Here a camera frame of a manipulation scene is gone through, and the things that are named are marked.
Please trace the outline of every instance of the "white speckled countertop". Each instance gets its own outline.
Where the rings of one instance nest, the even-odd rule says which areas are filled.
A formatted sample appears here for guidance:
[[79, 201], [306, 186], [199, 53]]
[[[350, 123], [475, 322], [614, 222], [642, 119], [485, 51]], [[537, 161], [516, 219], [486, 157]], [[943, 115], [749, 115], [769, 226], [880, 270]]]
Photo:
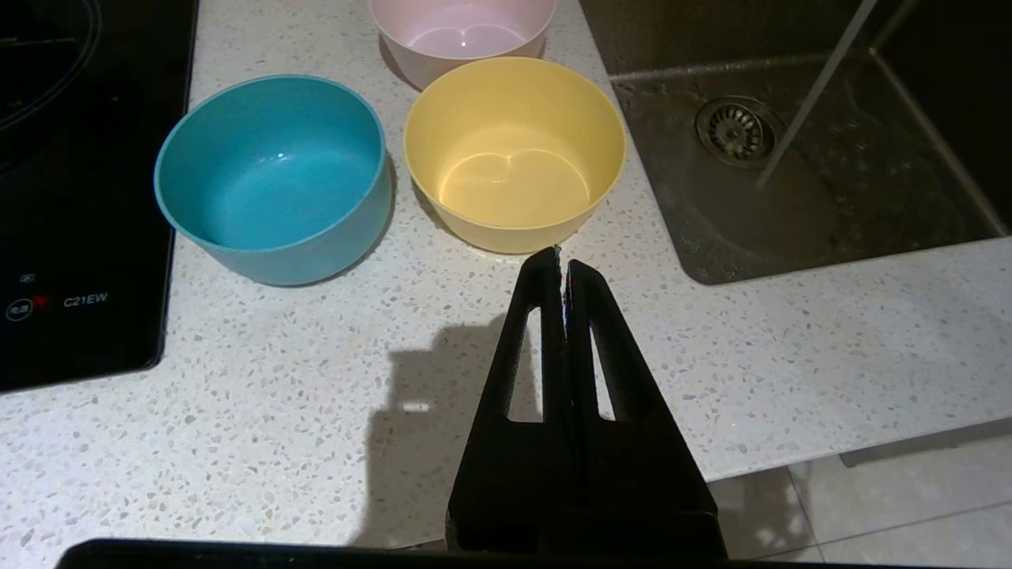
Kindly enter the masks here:
[[[546, 58], [605, 89], [576, 0]], [[0, 396], [0, 567], [94, 537], [395, 545], [441, 535], [522, 259], [441, 229], [411, 188], [416, 93], [360, 1], [202, 0], [193, 101], [309, 73], [386, 126], [396, 213], [354, 270], [306, 289], [179, 238], [165, 359]], [[682, 271], [635, 153], [563, 246], [608, 278], [707, 479], [1012, 415], [1007, 240], [706, 288]]]

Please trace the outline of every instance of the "sink drain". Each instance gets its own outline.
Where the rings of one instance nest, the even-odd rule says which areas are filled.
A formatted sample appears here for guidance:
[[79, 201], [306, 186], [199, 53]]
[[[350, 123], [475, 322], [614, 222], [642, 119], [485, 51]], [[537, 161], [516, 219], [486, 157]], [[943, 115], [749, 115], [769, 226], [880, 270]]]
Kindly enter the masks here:
[[739, 168], [760, 168], [783, 134], [783, 123], [763, 103], [721, 97], [696, 113], [699, 142], [718, 160]]

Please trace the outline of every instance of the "tiled floor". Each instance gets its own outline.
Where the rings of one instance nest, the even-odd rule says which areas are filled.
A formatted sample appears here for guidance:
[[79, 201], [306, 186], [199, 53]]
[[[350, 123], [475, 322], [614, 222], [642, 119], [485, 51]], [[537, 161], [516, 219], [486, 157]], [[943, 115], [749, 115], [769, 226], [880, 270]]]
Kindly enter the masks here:
[[733, 559], [1012, 568], [1012, 438], [710, 484]]

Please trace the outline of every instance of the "pink bowl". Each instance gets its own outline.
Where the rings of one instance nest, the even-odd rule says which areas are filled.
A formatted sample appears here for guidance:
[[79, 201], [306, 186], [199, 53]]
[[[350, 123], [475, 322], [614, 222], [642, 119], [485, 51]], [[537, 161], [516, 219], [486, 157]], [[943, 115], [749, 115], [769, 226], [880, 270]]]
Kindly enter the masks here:
[[540, 57], [556, 1], [369, 0], [369, 11], [401, 72], [424, 89], [469, 62]]

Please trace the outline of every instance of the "black cooktop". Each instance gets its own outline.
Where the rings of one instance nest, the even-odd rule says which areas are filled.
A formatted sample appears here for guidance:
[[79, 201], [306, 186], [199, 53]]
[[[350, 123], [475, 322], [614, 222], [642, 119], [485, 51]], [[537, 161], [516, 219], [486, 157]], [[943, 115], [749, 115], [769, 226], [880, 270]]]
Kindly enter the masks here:
[[196, 0], [0, 5], [0, 391], [154, 365]]

